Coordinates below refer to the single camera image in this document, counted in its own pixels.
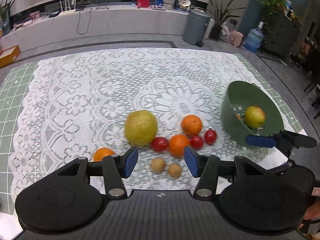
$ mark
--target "floral lace pattern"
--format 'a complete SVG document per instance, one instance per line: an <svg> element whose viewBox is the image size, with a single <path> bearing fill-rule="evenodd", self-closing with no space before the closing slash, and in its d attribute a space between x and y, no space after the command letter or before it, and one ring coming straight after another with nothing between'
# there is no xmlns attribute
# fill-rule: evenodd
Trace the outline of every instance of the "floral lace pattern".
<svg viewBox="0 0 320 240"><path fill-rule="evenodd" d="M199 116L203 130L213 128L218 134L217 142L204 146L200 154L211 153L222 160L243 155L255 162L270 154L281 155L276 149L248 150L223 131L220 106L235 80L255 83L266 92L236 56L220 52L111 49L40 61L23 100L13 142L15 153L9 160L13 200L24 188L71 160L86 156L91 161L97 148L124 154L130 147L124 138L124 122L139 109L151 111L158 120L158 135L168 138L181 132L180 120L185 115ZM285 128L292 130L285 116L283 120ZM182 176L172 179L167 172L152 173L149 163L156 157L164 158L168 165L179 163ZM128 192L134 188L193 190L197 179L183 159L144 147L124 184ZM91 185L104 193L102 178L92 178Z"/></svg>

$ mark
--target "cherry tomato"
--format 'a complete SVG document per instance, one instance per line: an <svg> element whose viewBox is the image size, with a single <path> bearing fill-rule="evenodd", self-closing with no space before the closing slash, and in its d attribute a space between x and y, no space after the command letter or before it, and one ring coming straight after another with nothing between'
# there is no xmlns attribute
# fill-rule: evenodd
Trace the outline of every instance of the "cherry tomato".
<svg viewBox="0 0 320 240"><path fill-rule="evenodd" d="M190 145L195 150L200 150L203 146L203 139L200 136L193 135L190 138Z"/></svg>
<svg viewBox="0 0 320 240"><path fill-rule="evenodd" d="M212 129L207 130L204 134L204 141L207 144L214 144L214 142L216 141L216 138L217 138L217 133Z"/></svg>
<svg viewBox="0 0 320 240"><path fill-rule="evenodd" d="M151 149L155 152L164 152L168 147L168 141L164 137L156 137L151 142Z"/></svg>

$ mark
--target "orange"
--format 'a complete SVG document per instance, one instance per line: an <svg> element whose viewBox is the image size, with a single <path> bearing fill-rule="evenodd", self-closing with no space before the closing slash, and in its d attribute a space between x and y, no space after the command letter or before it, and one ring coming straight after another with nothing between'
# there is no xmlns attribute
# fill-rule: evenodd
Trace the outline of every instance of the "orange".
<svg viewBox="0 0 320 240"><path fill-rule="evenodd" d="M199 117L190 114L182 119L181 128L186 135L198 135L202 129L202 122Z"/></svg>
<svg viewBox="0 0 320 240"><path fill-rule="evenodd" d="M170 154L175 157L182 157L185 146L189 146L190 142L187 136L183 134L176 134L171 137L169 141Z"/></svg>
<svg viewBox="0 0 320 240"><path fill-rule="evenodd" d="M109 148L100 148L98 149L94 155L93 155L93 161L94 162L100 162L102 161L103 157L106 157L106 156L109 156L109 155L112 155L112 154L115 154L115 152Z"/></svg>

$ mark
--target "green bowl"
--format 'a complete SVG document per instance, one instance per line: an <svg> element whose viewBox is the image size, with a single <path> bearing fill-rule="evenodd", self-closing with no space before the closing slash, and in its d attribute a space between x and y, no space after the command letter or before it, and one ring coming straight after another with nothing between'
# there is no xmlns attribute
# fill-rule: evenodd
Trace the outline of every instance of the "green bowl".
<svg viewBox="0 0 320 240"><path fill-rule="evenodd" d="M227 89L221 107L221 119L224 130L238 144L248 148L257 147L246 144L247 135L255 135L247 125L236 116L234 106L247 109L249 106L260 107L266 115L266 121L259 135L269 136L284 129L283 120L273 101L256 85L244 81L234 81Z"/></svg>

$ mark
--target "white plastic bag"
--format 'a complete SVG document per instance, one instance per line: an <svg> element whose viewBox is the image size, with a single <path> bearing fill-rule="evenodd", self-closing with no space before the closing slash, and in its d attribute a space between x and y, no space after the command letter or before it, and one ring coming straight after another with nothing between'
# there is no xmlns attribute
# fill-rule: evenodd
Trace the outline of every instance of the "white plastic bag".
<svg viewBox="0 0 320 240"><path fill-rule="evenodd" d="M222 30L220 33L220 39L225 41L225 42L229 42L230 41L230 32L229 32L229 28L227 27L227 22L224 22L222 25Z"/></svg>

